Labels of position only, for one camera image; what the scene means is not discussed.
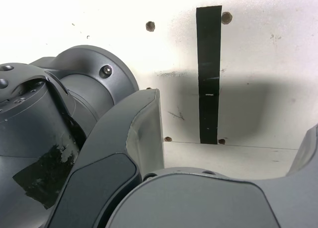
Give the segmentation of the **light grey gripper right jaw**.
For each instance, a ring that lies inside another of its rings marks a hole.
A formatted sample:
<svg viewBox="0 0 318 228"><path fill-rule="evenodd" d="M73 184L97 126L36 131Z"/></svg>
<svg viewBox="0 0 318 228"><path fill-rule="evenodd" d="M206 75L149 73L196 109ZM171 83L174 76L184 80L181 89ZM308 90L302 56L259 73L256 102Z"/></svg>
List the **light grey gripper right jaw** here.
<svg viewBox="0 0 318 228"><path fill-rule="evenodd" d="M158 175L132 190L109 228L315 228L318 129L309 129L284 177L240 180L204 173Z"/></svg>

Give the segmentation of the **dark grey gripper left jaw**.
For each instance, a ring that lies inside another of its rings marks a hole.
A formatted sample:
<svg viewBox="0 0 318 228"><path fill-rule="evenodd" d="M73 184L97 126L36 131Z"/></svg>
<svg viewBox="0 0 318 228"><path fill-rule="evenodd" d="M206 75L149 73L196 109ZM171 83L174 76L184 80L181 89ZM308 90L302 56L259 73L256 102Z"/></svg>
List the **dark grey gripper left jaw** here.
<svg viewBox="0 0 318 228"><path fill-rule="evenodd" d="M47 221L49 228L103 228L145 175L163 169L158 89L139 90L96 123Z"/></svg>

